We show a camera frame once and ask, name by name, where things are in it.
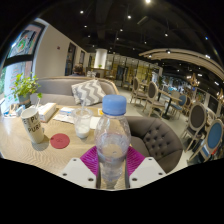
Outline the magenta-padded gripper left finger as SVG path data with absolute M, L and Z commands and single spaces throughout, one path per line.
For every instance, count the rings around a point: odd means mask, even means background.
M 80 158 L 72 158 L 60 176 L 84 188 L 100 187 L 100 169 L 96 147 L 92 147 Z

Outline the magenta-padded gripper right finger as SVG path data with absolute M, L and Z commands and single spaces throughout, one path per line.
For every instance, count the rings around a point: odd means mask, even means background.
M 127 188 L 140 188 L 166 175 L 153 157 L 145 157 L 133 147 L 126 156 L 125 185 Z

